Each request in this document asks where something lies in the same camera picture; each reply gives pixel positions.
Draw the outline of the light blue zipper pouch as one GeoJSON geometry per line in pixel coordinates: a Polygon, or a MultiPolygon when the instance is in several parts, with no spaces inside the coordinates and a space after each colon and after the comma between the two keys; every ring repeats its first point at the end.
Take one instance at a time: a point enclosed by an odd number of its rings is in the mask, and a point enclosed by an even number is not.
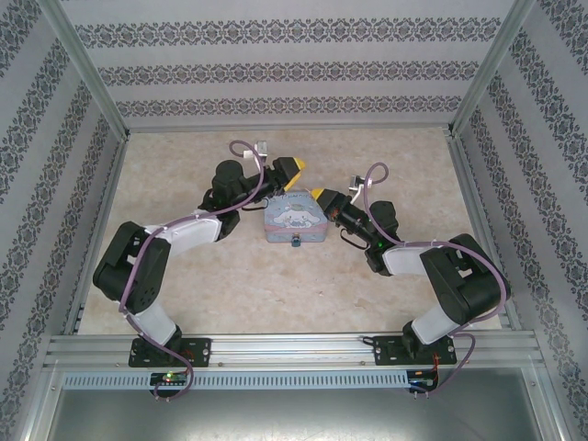
{"type": "Polygon", "coordinates": [[[299,232],[304,243],[322,243],[327,236],[327,219],[308,191],[287,192],[267,201],[264,229],[269,243],[290,244],[299,232]]]}

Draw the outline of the aluminium side frame rail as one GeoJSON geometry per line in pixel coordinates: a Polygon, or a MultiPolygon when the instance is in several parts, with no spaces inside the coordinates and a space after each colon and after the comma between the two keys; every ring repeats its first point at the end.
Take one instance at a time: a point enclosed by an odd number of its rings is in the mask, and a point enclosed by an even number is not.
{"type": "MultiPolygon", "coordinates": [[[[473,230],[473,235],[480,244],[483,251],[497,265],[498,269],[507,276],[506,270],[503,269],[498,250],[492,238],[491,226],[487,220],[486,213],[482,204],[480,194],[471,171],[467,155],[459,138],[448,134],[446,136],[447,147],[454,166],[458,184],[466,210],[469,215],[469,221],[473,230]]],[[[519,321],[515,305],[512,299],[505,302],[504,306],[496,316],[498,317],[501,328],[510,331],[522,331],[523,326],[519,321]]]]}
{"type": "Polygon", "coordinates": [[[130,135],[120,141],[116,153],[112,157],[108,168],[107,180],[103,187],[100,204],[96,209],[93,230],[89,236],[85,254],[83,256],[81,269],[73,284],[73,295],[68,303],[65,320],[59,335],[77,334],[79,323],[84,315],[86,299],[90,288],[94,270],[100,256],[100,246],[107,228],[107,221],[112,208],[114,197],[119,183],[119,177],[123,167],[125,154],[128,149],[130,135]]]}

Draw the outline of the small controller board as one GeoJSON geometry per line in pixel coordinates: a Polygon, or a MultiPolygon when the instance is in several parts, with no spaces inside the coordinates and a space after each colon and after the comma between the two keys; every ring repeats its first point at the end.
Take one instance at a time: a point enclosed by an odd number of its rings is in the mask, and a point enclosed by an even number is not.
{"type": "Polygon", "coordinates": [[[436,368],[429,370],[409,370],[407,372],[410,384],[422,388],[433,388],[438,384],[438,370],[436,368]]]}
{"type": "Polygon", "coordinates": [[[188,380],[188,374],[185,372],[160,372],[152,373],[150,376],[150,385],[155,386],[167,386],[167,387],[185,387],[188,380]]]}

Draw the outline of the short aluminium frame rail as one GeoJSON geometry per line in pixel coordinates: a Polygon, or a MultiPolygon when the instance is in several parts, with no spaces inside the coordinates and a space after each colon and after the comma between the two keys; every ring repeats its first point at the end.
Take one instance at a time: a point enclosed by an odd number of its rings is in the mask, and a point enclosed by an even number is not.
{"type": "Polygon", "coordinates": [[[229,124],[229,125],[192,125],[192,126],[146,126],[129,128],[129,134],[135,133],[182,133],[182,132],[221,132],[221,131],[276,131],[276,130],[412,130],[441,129],[445,134],[452,133],[449,123],[434,122],[380,122],[380,123],[271,123],[271,124],[229,124]]]}

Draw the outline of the aluminium frame post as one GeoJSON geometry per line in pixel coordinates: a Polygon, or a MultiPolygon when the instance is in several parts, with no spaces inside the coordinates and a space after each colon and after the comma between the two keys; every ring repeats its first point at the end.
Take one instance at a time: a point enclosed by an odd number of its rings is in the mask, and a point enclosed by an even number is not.
{"type": "Polygon", "coordinates": [[[119,140],[127,140],[129,129],[73,23],[67,17],[61,0],[36,1],[40,6],[42,14],[47,18],[57,38],[68,53],[75,69],[84,80],[110,128],[114,130],[119,140]]]}
{"type": "Polygon", "coordinates": [[[464,130],[487,85],[495,75],[503,57],[508,52],[508,48],[519,29],[523,26],[535,2],[536,0],[514,0],[468,91],[464,95],[455,117],[448,124],[447,129],[444,130],[448,139],[455,138],[464,130]]]}

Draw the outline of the grey metal panel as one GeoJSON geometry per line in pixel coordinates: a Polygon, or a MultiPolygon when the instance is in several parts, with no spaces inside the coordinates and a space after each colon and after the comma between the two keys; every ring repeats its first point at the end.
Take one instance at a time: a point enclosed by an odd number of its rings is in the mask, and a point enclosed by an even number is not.
{"type": "Polygon", "coordinates": [[[571,441],[534,369],[467,369],[430,397],[400,389],[72,390],[55,379],[28,441],[571,441]]]}

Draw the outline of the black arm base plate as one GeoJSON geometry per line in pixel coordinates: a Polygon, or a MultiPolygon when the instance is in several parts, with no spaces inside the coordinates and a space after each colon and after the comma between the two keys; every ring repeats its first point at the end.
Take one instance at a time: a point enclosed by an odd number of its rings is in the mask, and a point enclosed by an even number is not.
{"type": "MultiPolygon", "coordinates": [[[[181,337],[173,339],[169,348],[189,362],[193,368],[209,365],[211,340],[181,337]]],[[[185,363],[137,337],[132,341],[128,364],[131,368],[181,368],[185,363]]]]}
{"type": "Polygon", "coordinates": [[[453,366],[458,362],[453,340],[448,336],[430,345],[423,345],[418,339],[412,341],[401,335],[365,337],[366,345],[368,340],[371,341],[377,366],[421,366],[434,363],[453,366]]]}

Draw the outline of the aluminium mounting rail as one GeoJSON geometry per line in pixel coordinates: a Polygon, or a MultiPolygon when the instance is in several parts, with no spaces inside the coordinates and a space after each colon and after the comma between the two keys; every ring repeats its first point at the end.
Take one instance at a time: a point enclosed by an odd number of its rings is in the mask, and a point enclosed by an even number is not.
{"type": "MultiPolygon", "coordinates": [[[[467,368],[543,367],[531,331],[474,330],[467,368]]],[[[127,369],[132,335],[53,336],[42,367],[62,371],[127,369]]],[[[210,370],[376,369],[361,334],[211,334],[210,370]]]]}

